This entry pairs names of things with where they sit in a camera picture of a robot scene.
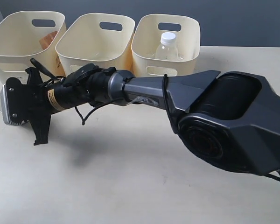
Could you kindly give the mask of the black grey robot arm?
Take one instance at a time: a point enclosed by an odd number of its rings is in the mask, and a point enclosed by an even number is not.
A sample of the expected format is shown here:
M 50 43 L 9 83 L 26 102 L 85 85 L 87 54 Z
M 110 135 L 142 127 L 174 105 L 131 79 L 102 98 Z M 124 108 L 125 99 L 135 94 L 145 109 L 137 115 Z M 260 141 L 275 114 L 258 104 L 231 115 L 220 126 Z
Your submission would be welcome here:
M 280 96 L 266 78 L 216 70 L 170 77 L 135 77 L 88 64 L 55 84 L 27 69 L 17 103 L 35 134 L 47 136 L 52 114 L 88 103 L 144 104 L 166 111 L 186 148 L 208 164 L 280 181 Z

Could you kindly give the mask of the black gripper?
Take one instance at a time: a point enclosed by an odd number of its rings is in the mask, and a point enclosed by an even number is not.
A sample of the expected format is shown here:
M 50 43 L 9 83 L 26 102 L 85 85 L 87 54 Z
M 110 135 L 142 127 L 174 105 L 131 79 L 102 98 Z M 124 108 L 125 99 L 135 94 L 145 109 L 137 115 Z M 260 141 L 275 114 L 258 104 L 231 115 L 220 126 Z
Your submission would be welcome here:
M 48 144 L 51 116 L 90 103 L 93 96 L 84 84 L 69 84 L 67 78 L 44 82 L 37 68 L 25 71 L 28 80 L 19 91 L 18 118 L 30 122 L 35 134 L 34 146 Z

